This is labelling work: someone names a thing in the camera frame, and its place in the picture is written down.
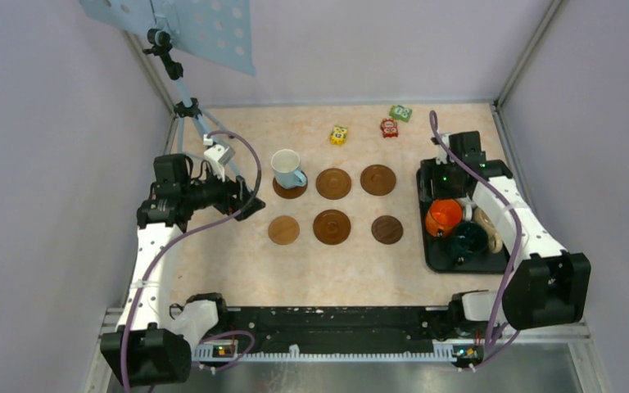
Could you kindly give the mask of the brown ridged wooden coaster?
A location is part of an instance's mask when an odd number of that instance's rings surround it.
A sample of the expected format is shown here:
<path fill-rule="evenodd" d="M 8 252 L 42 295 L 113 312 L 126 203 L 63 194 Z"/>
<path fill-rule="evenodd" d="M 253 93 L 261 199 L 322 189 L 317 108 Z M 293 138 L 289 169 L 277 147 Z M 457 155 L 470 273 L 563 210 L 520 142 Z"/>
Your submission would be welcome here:
<path fill-rule="evenodd" d="M 272 186 L 273 186 L 274 192 L 276 193 L 277 196 L 279 196 L 279 197 L 281 197 L 283 199 L 286 199 L 286 200 L 293 200 L 293 199 L 296 199 L 296 198 L 302 196 L 306 192 L 309 184 L 306 183 L 304 186 L 296 186 L 296 187 L 293 187 L 293 188 L 284 188 L 284 187 L 282 187 L 278 183 L 276 178 L 273 178 Z"/>
<path fill-rule="evenodd" d="M 396 174 L 385 165 L 369 165 L 360 175 L 360 184 L 368 194 L 382 197 L 396 187 Z"/>
<path fill-rule="evenodd" d="M 329 168 L 318 175 L 315 185 L 320 196 L 328 200 L 339 200 L 349 194 L 352 181 L 343 169 Z"/>

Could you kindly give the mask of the light wooden coaster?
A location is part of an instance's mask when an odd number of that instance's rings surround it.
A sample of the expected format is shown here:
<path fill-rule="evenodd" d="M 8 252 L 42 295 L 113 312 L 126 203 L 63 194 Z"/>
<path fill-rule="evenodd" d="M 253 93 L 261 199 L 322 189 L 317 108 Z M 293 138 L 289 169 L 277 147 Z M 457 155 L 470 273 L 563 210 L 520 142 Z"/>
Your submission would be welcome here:
<path fill-rule="evenodd" d="M 300 235 L 300 225 L 288 215 L 275 218 L 268 227 L 269 239 L 281 246 L 292 244 Z"/>

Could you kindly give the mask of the light blue mug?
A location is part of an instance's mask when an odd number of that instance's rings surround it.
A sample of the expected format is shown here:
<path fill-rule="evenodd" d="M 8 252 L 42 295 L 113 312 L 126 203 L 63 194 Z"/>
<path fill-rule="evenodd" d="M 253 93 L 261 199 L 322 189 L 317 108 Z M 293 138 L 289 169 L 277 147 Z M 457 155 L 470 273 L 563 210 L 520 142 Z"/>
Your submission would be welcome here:
<path fill-rule="evenodd" d="M 270 160 L 277 184 L 284 189 L 293 189 L 307 185 L 307 177 L 301 170 L 301 158 L 291 149 L 276 151 Z"/>

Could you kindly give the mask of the dark brown ridged coaster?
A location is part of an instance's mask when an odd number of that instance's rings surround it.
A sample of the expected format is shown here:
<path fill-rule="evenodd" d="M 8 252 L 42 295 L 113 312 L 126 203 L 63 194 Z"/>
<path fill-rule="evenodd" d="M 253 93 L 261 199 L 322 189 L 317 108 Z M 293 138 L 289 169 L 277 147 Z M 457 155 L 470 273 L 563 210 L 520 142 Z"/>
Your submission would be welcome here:
<path fill-rule="evenodd" d="M 340 210 L 324 210 L 313 221 L 315 237 L 325 245 L 343 243 L 351 233 L 351 221 Z"/>

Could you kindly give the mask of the black serving tray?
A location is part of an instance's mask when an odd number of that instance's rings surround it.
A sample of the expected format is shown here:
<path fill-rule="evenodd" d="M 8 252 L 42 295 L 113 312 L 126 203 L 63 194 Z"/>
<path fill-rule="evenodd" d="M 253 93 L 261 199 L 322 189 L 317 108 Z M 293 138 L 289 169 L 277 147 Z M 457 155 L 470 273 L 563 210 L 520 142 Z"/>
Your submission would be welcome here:
<path fill-rule="evenodd" d="M 419 170 L 417 170 L 415 178 L 419 193 Z M 485 254 L 480 255 L 471 263 L 454 265 L 450 261 L 448 253 L 448 240 L 451 235 L 449 237 L 432 237 L 424 227 L 425 214 L 431 204 L 432 202 L 419 200 L 424 257 L 431 270 L 436 273 L 462 274 L 502 274 L 505 271 L 509 262 L 509 248 L 507 246 L 504 246 L 503 250 L 497 254 L 487 250 Z"/>

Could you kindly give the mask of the dark walnut coaster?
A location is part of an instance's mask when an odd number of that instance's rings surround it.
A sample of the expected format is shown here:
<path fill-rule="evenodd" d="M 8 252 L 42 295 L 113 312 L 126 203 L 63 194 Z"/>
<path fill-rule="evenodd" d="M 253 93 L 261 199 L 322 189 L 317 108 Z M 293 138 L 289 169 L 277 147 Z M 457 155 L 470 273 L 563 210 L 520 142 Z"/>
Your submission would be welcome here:
<path fill-rule="evenodd" d="M 396 217 L 383 215 L 372 222 L 371 233 L 377 242 L 392 245 L 403 237 L 404 227 Z"/>

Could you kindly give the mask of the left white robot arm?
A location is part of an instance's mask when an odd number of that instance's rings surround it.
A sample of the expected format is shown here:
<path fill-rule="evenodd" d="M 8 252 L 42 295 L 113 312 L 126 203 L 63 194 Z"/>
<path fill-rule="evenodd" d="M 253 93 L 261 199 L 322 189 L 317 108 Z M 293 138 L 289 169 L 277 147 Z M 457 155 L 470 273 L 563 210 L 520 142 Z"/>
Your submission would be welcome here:
<path fill-rule="evenodd" d="M 221 295 L 200 295 L 180 315 L 170 314 L 170 286 L 178 258 L 175 248 L 193 234 L 231 219 L 242 221 L 265 208 L 258 197 L 262 168 L 253 187 L 238 175 L 220 172 L 221 160 L 205 158 L 193 176 L 193 160 L 185 154 L 158 156 L 155 180 L 139 206 L 137 257 L 128 298 L 114 332 L 102 335 L 100 351 L 124 391 L 135 387 L 185 382 L 192 352 L 207 335 L 220 338 L 230 317 L 220 310 Z"/>

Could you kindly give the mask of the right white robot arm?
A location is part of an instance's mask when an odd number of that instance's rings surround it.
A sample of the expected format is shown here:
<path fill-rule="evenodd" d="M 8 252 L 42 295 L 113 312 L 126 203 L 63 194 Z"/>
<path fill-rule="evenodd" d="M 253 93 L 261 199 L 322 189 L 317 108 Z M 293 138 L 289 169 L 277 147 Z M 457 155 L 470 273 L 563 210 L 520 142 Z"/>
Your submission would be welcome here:
<path fill-rule="evenodd" d="M 461 210 L 484 213 L 502 241 L 492 255 L 481 228 L 455 226 L 446 238 L 423 233 L 427 265 L 437 273 L 501 273 L 494 291 L 453 295 L 447 325 L 457 337 L 470 337 L 481 323 L 506 323 L 527 330 L 581 321 L 591 263 L 555 240 L 518 190 L 502 160 L 488 160 L 477 131 L 435 132 L 437 156 L 422 160 L 416 172 L 419 207 L 454 200 Z"/>

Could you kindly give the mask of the white mug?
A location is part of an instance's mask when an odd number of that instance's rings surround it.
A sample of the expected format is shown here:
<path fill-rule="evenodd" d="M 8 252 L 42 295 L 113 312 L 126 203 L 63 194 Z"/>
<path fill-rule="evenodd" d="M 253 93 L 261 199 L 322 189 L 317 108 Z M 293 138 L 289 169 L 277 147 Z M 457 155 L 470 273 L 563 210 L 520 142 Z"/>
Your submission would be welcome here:
<path fill-rule="evenodd" d="M 457 202 L 462 209 L 462 220 L 471 221 L 473 219 L 473 212 L 477 208 L 476 203 L 468 197 L 458 198 Z"/>

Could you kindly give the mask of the orange mug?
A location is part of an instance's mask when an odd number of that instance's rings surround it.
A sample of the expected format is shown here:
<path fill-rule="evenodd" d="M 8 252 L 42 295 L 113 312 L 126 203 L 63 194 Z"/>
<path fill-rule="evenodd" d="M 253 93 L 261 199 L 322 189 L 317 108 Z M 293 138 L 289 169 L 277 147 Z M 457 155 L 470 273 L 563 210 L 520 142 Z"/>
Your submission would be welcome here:
<path fill-rule="evenodd" d="M 452 199 L 432 202 L 424 218 L 424 227 L 432 237 L 449 237 L 463 220 L 461 205 Z"/>

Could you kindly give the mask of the dark green mug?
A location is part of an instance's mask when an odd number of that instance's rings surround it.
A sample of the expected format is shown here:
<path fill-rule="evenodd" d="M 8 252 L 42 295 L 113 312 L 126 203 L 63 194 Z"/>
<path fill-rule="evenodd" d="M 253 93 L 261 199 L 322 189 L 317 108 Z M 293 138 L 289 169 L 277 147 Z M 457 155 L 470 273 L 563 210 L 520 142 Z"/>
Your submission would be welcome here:
<path fill-rule="evenodd" d="M 489 237 L 479 224 L 468 221 L 458 224 L 448 240 L 448 253 L 454 265 L 471 263 L 488 250 Z"/>

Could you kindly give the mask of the beige mug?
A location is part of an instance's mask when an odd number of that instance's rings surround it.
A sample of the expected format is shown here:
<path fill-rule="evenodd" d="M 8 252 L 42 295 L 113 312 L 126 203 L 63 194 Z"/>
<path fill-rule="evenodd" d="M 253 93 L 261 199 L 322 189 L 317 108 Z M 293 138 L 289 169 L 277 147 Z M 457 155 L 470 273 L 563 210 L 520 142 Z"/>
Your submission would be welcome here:
<path fill-rule="evenodd" d="M 488 250 L 493 254 L 497 254 L 502 251 L 504 247 L 503 238 L 497 231 L 491 219 L 488 217 L 487 213 L 478 207 L 475 208 L 473 211 L 473 221 L 486 232 Z"/>

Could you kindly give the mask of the green toy block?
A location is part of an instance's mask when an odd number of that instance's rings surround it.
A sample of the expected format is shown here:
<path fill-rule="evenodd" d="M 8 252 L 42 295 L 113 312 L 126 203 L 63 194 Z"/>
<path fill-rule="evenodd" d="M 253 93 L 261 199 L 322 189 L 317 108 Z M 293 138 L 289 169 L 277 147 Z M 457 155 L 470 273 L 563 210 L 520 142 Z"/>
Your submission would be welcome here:
<path fill-rule="evenodd" d="M 407 106 L 394 105 L 390 108 L 389 116 L 397 121 L 409 123 L 413 114 L 413 109 Z"/>

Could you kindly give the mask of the yellow toy block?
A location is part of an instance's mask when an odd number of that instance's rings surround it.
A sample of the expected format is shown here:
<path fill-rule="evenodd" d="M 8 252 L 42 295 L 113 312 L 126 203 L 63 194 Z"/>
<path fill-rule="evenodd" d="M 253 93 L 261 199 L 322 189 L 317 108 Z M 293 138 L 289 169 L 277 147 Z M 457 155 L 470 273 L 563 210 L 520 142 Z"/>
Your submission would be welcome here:
<path fill-rule="evenodd" d="M 347 140 L 347 135 L 347 127 L 335 125 L 333 126 L 332 131 L 329 134 L 329 142 L 335 146 L 342 146 Z"/>

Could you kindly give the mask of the light blue perforated board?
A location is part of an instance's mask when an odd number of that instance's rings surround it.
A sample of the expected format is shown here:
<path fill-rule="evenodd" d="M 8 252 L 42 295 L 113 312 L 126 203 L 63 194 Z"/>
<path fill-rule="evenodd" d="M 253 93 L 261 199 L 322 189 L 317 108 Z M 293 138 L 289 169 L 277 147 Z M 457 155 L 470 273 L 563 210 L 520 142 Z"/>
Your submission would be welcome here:
<path fill-rule="evenodd" d="M 249 1 L 83 0 L 87 17 L 136 35 L 158 29 L 177 50 L 254 76 Z"/>

